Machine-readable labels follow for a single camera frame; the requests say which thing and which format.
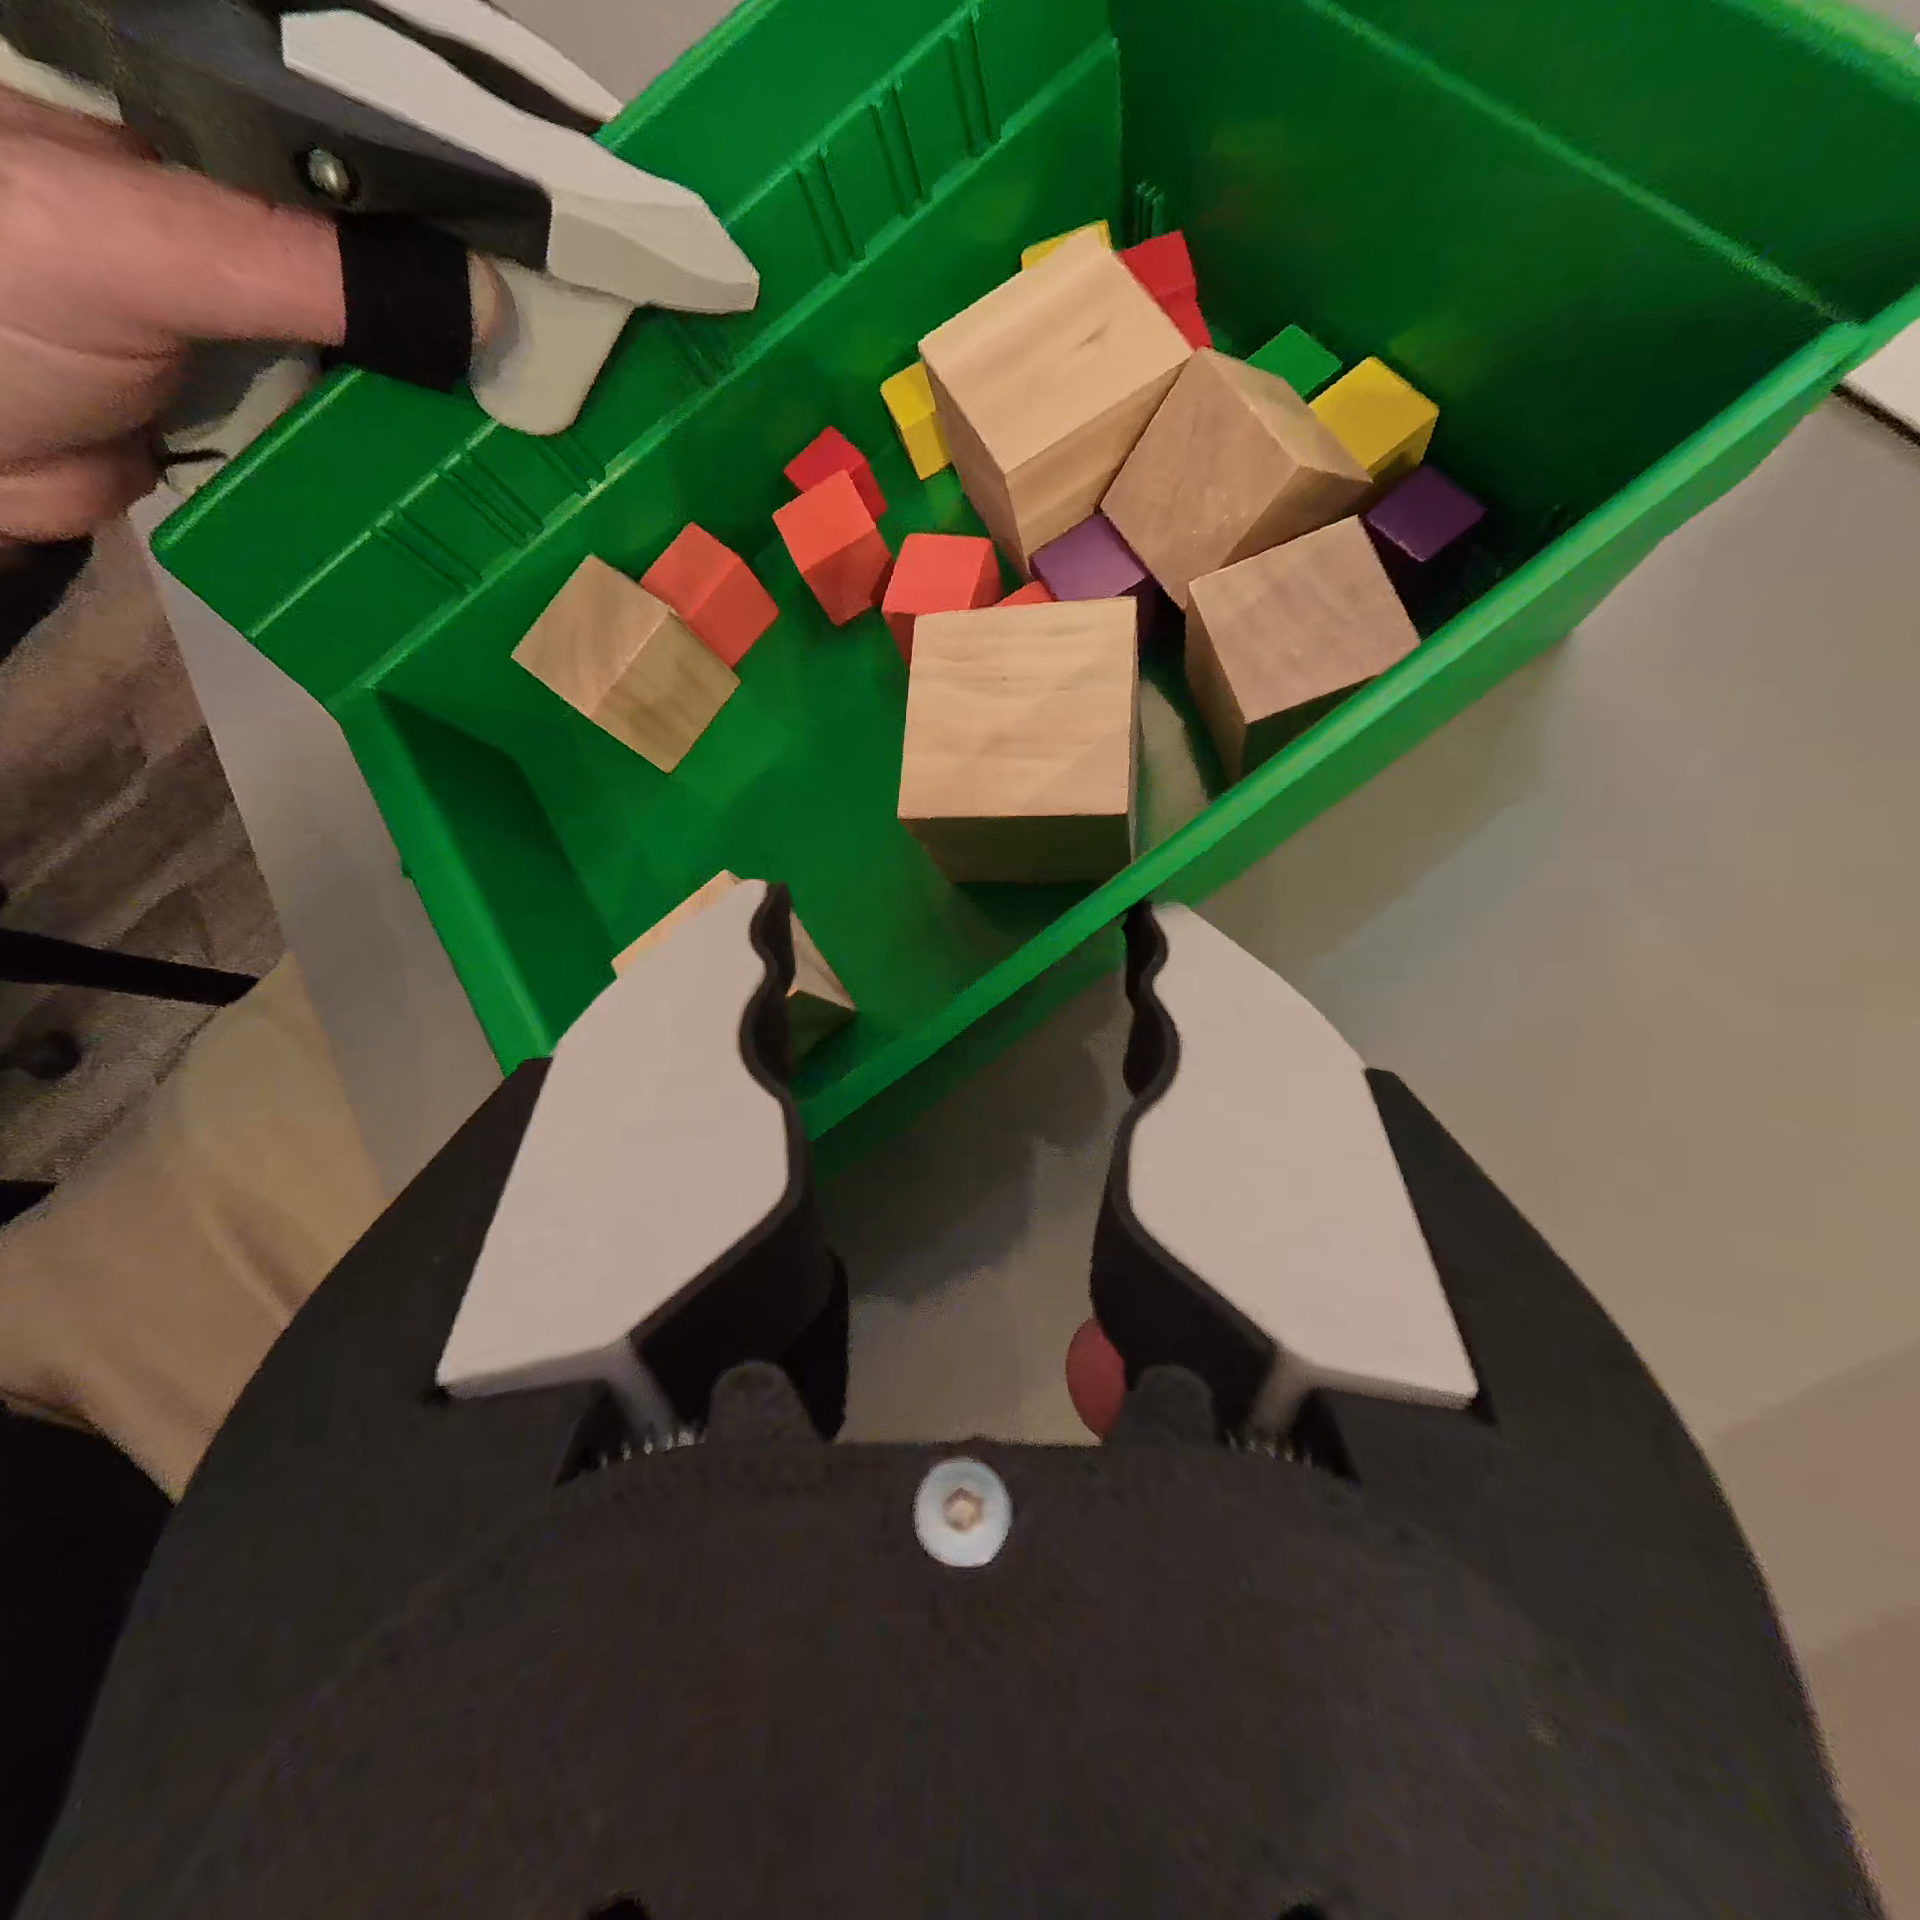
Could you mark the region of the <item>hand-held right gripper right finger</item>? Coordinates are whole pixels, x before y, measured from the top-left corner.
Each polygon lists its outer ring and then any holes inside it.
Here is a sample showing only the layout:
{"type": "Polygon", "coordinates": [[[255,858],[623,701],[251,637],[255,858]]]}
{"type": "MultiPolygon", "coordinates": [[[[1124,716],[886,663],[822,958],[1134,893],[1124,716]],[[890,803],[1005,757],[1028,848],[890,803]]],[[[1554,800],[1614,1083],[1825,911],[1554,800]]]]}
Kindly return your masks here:
{"type": "Polygon", "coordinates": [[[1126,1388],[1185,1369],[1253,1435],[1321,1391],[1471,1408],[1471,1346],[1358,1050],[1185,904],[1129,909],[1124,992],[1090,1307],[1126,1388]]]}

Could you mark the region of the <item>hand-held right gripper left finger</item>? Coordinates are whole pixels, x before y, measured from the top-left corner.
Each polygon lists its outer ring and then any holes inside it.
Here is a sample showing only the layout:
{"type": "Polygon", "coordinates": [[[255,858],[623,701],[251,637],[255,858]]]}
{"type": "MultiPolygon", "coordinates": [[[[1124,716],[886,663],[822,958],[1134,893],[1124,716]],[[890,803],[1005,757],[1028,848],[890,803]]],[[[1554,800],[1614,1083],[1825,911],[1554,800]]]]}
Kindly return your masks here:
{"type": "Polygon", "coordinates": [[[793,1091],[795,915],[749,878],[619,971],[544,1064],[445,1335],[455,1400],[592,1384],[706,1427],[847,1300],[793,1091]]]}

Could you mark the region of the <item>person's left forearm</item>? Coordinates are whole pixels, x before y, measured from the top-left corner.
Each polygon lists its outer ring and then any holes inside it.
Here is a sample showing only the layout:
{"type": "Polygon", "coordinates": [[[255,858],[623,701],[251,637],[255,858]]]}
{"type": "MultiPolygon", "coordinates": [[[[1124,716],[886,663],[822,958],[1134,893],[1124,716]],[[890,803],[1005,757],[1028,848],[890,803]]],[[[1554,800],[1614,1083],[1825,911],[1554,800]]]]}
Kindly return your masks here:
{"type": "Polygon", "coordinates": [[[6,546],[3,552],[3,660],[35,633],[84,574],[92,536],[6,546]]]}

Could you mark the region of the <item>person's right hand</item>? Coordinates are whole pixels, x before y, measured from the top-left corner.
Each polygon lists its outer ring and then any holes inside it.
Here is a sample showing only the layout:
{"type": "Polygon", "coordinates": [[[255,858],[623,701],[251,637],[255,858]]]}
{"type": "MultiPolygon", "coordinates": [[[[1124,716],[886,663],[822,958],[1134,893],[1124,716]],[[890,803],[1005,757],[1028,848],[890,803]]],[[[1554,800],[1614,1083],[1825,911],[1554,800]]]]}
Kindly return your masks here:
{"type": "Polygon", "coordinates": [[[1085,1318],[1068,1338],[1064,1379],[1076,1418],[1104,1442],[1116,1427],[1131,1384],[1126,1364],[1097,1316],[1085,1318]]]}

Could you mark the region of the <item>person's left hand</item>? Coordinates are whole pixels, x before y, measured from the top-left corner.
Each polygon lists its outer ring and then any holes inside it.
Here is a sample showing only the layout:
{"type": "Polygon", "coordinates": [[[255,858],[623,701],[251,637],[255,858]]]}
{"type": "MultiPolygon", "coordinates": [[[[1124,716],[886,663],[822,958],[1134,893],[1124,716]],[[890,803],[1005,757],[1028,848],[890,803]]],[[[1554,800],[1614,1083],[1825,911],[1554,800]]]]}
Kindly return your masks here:
{"type": "Polygon", "coordinates": [[[4,91],[4,564],[153,491],[155,424],[192,346],[345,335],[329,218],[169,169],[120,127],[4,91]]]}

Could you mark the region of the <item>green wooden cube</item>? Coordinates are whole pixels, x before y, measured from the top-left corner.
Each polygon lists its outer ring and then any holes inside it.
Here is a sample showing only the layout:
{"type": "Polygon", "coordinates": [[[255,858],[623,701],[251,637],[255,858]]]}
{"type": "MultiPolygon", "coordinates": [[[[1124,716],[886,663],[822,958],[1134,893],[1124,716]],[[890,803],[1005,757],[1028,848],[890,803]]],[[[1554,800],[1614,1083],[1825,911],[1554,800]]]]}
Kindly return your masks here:
{"type": "Polygon", "coordinates": [[[1288,323],[1247,356],[1247,365],[1311,402],[1347,370],[1344,360],[1300,323],[1288,323]]]}

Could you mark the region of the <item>green plastic box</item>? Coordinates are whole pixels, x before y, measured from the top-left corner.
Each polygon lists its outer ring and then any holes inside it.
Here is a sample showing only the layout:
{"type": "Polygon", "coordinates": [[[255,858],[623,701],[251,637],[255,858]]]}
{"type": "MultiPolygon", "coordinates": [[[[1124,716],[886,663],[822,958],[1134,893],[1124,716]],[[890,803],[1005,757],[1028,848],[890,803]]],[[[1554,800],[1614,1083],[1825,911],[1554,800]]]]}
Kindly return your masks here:
{"type": "Polygon", "coordinates": [[[329,378],[155,531],[341,724],[507,1071],[719,868],[859,1013],[815,1140],[990,1057],[1145,895],[1202,900],[1565,640],[1916,319],[1916,38],[1853,3],[744,3],[609,130],[758,265],[643,313],[577,424],[329,378]],[[777,536],[824,425],[904,530],[880,397],[1023,244],[1182,229],[1224,348],[1300,323],[1439,406],[1477,597],[1101,887],[953,885],[896,819],[907,668],[777,536]]]}

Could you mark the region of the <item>pile of wooden cubes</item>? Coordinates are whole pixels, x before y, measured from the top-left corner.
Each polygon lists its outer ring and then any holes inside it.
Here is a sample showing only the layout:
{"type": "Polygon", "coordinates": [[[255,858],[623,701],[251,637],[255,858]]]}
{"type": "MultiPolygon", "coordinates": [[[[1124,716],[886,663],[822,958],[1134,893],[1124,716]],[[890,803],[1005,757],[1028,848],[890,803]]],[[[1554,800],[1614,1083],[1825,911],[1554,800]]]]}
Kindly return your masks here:
{"type": "Polygon", "coordinates": [[[853,959],[896,1034],[946,1032],[1108,945],[1142,851],[1142,699],[1182,629],[1229,783],[1418,656],[1382,515],[1439,474],[1430,399],[1358,362],[1316,397],[1195,342],[1134,253],[1068,238],[918,346],[978,533],[890,546],[848,467],[775,514],[818,608],[778,604],[643,461],[527,548],[513,660],[652,766],[619,775],[647,907],[732,836],[853,959]],[[552,588],[542,606],[535,583],[552,588]]]}

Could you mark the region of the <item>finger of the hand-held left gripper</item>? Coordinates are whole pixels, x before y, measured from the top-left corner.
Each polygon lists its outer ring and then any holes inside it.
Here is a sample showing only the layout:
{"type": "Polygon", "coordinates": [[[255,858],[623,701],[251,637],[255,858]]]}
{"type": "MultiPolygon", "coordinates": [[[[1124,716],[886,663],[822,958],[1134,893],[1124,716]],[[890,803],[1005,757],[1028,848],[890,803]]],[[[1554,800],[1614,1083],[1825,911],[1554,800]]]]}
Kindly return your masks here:
{"type": "Polygon", "coordinates": [[[560,433],[638,308],[732,315],[757,305],[758,272],[709,202],[615,156],[594,134],[511,105],[374,11],[291,11],[280,39],[295,74],[452,134],[544,191],[540,265],[478,253],[495,292],[470,388],[493,420],[560,433]]]}
{"type": "Polygon", "coordinates": [[[592,136],[623,114],[609,86],[490,1],[376,1],[374,16],[552,126],[592,136]]]}

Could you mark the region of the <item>person's beige trouser leg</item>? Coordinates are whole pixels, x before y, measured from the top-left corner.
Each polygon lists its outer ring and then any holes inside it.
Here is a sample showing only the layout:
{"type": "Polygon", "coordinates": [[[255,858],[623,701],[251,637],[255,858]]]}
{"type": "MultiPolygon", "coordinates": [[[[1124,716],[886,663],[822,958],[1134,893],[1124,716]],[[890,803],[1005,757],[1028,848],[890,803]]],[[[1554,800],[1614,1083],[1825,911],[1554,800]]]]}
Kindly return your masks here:
{"type": "Polygon", "coordinates": [[[385,1204],[305,969],[285,955],[4,1228],[4,1405],[102,1435],[180,1499],[385,1204]]]}

